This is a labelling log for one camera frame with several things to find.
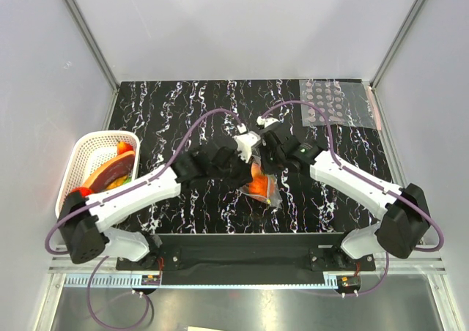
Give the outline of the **clear zip bag blue zipper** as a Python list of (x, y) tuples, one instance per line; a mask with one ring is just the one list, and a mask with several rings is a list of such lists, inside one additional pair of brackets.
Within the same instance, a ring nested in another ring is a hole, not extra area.
[(281, 208), (281, 196), (276, 178), (262, 170), (261, 158), (253, 157), (251, 163), (252, 181), (242, 186), (239, 191), (249, 198), (267, 204), (269, 207)]

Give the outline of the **orange pumpkin toy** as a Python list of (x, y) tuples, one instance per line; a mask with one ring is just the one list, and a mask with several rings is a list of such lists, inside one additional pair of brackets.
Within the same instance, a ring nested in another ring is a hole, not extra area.
[(269, 190), (269, 178), (262, 173), (261, 166), (253, 163), (251, 166), (252, 181), (247, 184), (248, 194), (255, 199), (266, 200)]

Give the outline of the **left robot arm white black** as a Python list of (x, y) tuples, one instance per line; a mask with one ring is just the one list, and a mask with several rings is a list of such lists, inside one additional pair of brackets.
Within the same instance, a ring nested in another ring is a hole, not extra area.
[(66, 196), (58, 229), (74, 264), (84, 264), (105, 253), (134, 261), (142, 269), (158, 262), (150, 239), (138, 232), (114, 228), (135, 212), (175, 198), (210, 180), (220, 179), (234, 188), (252, 180), (251, 146), (206, 144), (177, 155), (156, 171), (117, 189), (87, 197), (79, 192)]

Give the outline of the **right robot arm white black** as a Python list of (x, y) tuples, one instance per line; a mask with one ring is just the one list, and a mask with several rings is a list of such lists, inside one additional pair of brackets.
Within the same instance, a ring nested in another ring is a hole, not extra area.
[(346, 270), (365, 256), (388, 253), (406, 259), (415, 250), (430, 227), (420, 187), (410, 184), (402, 188), (378, 179), (335, 155), (323, 142), (302, 143), (277, 119), (263, 119), (258, 127), (265, 172), (288, 170), (309, 176), (345, 194), (377, 218), (373, 225), (343, 233), (326, 250), (327, 263)]

